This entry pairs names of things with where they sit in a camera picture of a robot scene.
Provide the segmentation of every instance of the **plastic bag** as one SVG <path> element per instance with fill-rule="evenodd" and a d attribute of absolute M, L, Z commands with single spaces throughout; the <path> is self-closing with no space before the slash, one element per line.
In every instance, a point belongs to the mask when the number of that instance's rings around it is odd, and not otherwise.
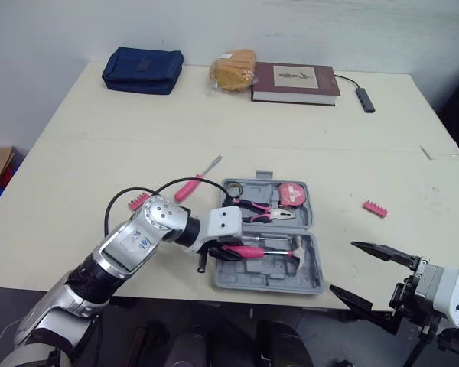
<path fill-rule="evenodd" d="M 255 84 L 255 61 L 252 50 L 231 50 L 221 54 L 211 65 L 212 88 L 241 92 Z"/>

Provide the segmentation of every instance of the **pink connector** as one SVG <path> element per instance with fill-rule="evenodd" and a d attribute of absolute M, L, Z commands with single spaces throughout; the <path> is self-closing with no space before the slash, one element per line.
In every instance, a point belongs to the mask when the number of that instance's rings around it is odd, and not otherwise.
<path fill-rule="evenodd" d="M 376 214 L 377 216 L 380 216 L 381 218 L 384 218 L 385 216 L 388 215 L 388 211 L 381 206 L 373 203 L 372 201 L 366 201 L 364 205 L 362 206 L 365 210 L 370 211 L 371 213 Z"/>
<path fill-rule="evenodd" d="M 151 195 L 149 193 L 142 193 L 138 195 L 136 199 L 128 203 L 129 209 L 132 210 L 133 212 L 135 210 L 138 210 L 145 203 L 145 201 L 148 200 L 150 196 Z"/>

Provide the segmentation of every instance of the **black cable cord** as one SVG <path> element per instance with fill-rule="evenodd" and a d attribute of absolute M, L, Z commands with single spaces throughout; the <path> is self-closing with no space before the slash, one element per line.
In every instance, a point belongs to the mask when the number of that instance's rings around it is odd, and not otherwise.
<path fill-rule="evenodd" d="M 416 359 L 420 356 L 422 353 L 423 349 L 427 346 L 427 342 L 424 340 L 420 339 L 418 343 L 416 343 L 415 348 L 413 348 L 412 352 L 408 356 L 408 359 L 406 359 L 405 364 L 403 367 L 412 367 L 413 364 L 415 363 Z"/>
<path fill-rule="evenodd" d="M 97 344 L 95 347 L 95 355 L 94 355 L 92 367 L 97 367 L 97 365 L 99 364 L 100 347 L 102 346 L 103 334 L 104 334 L 103 316 L 102 314 L 100 314 L 99 319 L 97 320 Z"/>
<path fill-rule="evenodd" d="M 337 74 L 335 74 L 335 77 L 348 80 L 349 82 L 355 84 L 357 88 L 360 88 L 359 83 L 356 82 L 355 80 L 352 80 L 351 78 L 347 78 L 346 76 L 341 76 L 341 75 L 337 75 Z"/>
<path fill-rule="evenodd" d="M 109 215 L 110 215 L 110 210 L 112 209 L 112 206 L 114 205 L 114 203 L 116 202 L 116 200 L 118 198 L 120 198 L 120 196 L 124 195 L 125 193 L 128 193 L 129 191 L 146 191 L 152 195 L 159 195 L 160 194 L 160 191 L 166 189 L 167 187 L 171 186 L 171 185 L 174 185 L 174 184 L 178 184 L 179 182 L 183 182 L 183 181 L 200 181 L 200 182 L 204 182 L 206 184 L 209 184 L 209 185 L 212 185 L 214 187 L 217 187 L 218 189 L 220 189 L 221 191 L 223 191 L 226 195 L 226 197 L 229 197 L 230 194 L 228 193 L 228 191 L 222 187 L 221 185 L 219 185 L 218 183 L 214 182 L 214 181 L 211 181 L 211 180 L 206 180 L 205 178 L 199 178 L 199 177 L 184 177 L 184 178 L 179 178 L 177 180 L 173 180 L 173 181 L 170 181 L 169 183 L 166 183 L 165 185 L 163 185 L 162 187 L 160 187 L 158 190 L 156 191 L 153 191 L 151 189 L 147 189 L 146 187 L 128 187 L 127 189 L 124 189 L 124 190 L 121 190 L 119 191 L 110 201 L 109 201 L 109 204 L 107 204 L 107 207 L 106 207 L 106 213 L 104 215 L 104 235 L 108 235 L 109 234 Z"/>
<path fill-rule="evenodd" d="M 156 190 L 157 193 L 160 193 L 160 191 L 162 190 L 165 190 L 167 187 L 171 186 L 171 185 L 174 185 L 174 184 L 178 184 L 179 182 L 183 182 L 183 181 L 200 181 L 200 182 L 205 182 L 206 184 L 209 184 L 209 185 L 213 185 L 214 187 L 217 187 L 218 189 L 220 189 L 221 191 L 224 192 L 224 194 L 226 196 L 229 196 L 230 194 L 228 193 L 228 191 L 222 187 L 221 185 L 219 185 L 218 183 L 215 183 L 214 181 L 211 181 L 211 180 L 206 180 L 205 178 L 199 178 L 199 177 L 184 177 L 184 178 L 178 178 L 176 180 L 173 180 L 173 181 L 170 181 L 169 183 L 166 183 L 165 185 L 163 185 L 162 187 L 160 187 L 158 190 Z"/>

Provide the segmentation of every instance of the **tool kit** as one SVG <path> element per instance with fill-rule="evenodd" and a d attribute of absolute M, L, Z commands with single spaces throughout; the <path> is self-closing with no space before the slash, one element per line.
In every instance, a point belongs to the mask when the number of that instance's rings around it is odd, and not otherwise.
<path fill-rule="evenodd" d="M 223 186 L 243 213 L 242 243 L 215 249 L 218 287 L 296 294 L 319 294 L 323 275 L 308 187 L 304 182 L 256 178 L 225 179 Z"/>

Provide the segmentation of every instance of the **screwdriver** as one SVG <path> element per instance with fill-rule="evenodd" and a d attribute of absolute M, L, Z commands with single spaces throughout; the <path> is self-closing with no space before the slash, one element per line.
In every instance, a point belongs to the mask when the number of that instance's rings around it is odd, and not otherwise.
<path fill-rule="evenodd" d="M 242 235 L 242 239 L 245 239 L 245 240 L 250 240 L 250 241 L 260 241 L 261 239 L 263 239 L 264 241 L 266 239 L 272 239 L 274 241 L 289 241 L 289 239 L 284 239 L 282 237 L 261 237 L 259 235 Z"/>
<path fill-rule="evenodd" d="M 213 167 L 221 161 L 222 156 L 218 155 L 214 161 L 211 162 L 208 168 L 202 174 L 196 174 L 196 177 L 202 178 L 207 175 Z M 181 203 L 193 193 L 199 186 L 200 181 L 189 181 L 179 191 L 176 192 L 174 198 L 176 203 Z"/>
<path fill-rule="evenodd" d="M 263 258 L 266 255 L 284 255 L 289 258 L 294 256 L 294 251 L 292 250 L 264 250 L 261 247 L 255 246 L 224 245 L 222 249 L 233 251 L 240 255 L 242 258 Z"/>

